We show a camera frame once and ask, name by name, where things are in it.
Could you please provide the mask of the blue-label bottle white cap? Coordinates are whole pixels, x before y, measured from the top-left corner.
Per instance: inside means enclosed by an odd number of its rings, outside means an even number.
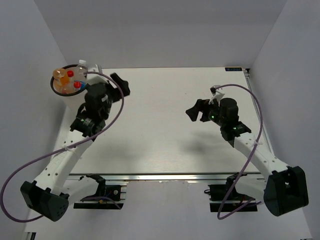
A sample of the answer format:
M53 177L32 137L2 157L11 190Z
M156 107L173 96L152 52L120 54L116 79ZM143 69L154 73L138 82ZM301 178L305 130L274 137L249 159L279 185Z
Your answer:
M79 60L78 65L74 69L74 75L77 78L84 78L85 72L87 72L87 62L85 60Z

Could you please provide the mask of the small clear red-label bottle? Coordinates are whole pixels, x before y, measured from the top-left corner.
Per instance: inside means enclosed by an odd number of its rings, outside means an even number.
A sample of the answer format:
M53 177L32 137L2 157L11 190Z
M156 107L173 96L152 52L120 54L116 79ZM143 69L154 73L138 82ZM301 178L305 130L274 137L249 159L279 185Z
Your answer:
M84 83L81 81L69 82L60 88L60 92L62 94L73 94L81 90L84 86L85 86Z

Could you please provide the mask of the large clear red-label bottle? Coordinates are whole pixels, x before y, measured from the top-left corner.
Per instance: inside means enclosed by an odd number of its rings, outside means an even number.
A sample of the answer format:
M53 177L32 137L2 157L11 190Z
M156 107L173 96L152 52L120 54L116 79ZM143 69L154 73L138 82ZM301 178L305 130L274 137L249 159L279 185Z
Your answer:
M68 79L69 79L69 81L70 82L73 82L74 81L74 72L72 71L72 70L67 70L66 71L66 74L67 74L67 76L68 76Z

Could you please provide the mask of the orange juice bottle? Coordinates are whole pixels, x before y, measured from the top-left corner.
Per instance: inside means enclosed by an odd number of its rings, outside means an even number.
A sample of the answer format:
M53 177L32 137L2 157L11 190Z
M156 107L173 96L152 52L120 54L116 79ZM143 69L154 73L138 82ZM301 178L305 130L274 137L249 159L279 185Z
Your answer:
M57 68L52 73L53 86L58 88L68 85L71 81L68 76L67 70L64 68Z

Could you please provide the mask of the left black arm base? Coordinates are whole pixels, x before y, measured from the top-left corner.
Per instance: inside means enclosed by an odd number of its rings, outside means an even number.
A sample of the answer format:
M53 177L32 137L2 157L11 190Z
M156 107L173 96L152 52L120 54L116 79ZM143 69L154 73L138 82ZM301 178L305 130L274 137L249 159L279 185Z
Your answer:
M80 180L94 180L97 187L94 194L84 197L73 204L74 209L85 210L121 210L126 199L126 186L107 183L107 180L97 174L81 176Z

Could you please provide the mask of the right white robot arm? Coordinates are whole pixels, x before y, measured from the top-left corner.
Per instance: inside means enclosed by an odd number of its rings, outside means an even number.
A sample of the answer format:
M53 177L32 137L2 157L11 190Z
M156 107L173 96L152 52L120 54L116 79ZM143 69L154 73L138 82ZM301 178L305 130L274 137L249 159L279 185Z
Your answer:
M252 200L265 204L274 216L281 216L309 204L306 174L299 166L291 167L258 143L252 131L239 120L239 108L232 98L198 99L186 110L191 121L212 121L220 127L223 139L234 149L247 157L263 175L264 180L249 177L243 171L231 175L226 180L226 194L236 200L245 195L250 199L241 204L237 211L248 206Z

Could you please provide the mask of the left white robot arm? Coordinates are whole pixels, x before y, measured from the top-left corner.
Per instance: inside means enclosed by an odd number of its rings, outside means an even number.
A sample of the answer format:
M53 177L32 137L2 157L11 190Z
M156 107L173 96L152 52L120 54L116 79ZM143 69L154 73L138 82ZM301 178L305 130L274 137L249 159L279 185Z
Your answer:
M26 205L41 216L56 222L66 213L68 206L86 199L106 198L106 181L94 173L81 177L75 185L65 182L76 163L97 137L112 126L106 124L112 104L123 101L131 91L129 83L117 73L97 73L96 83L85 86L84 103L76 113L61 151L54 153L48 165L33 180L25 181L21 194Z

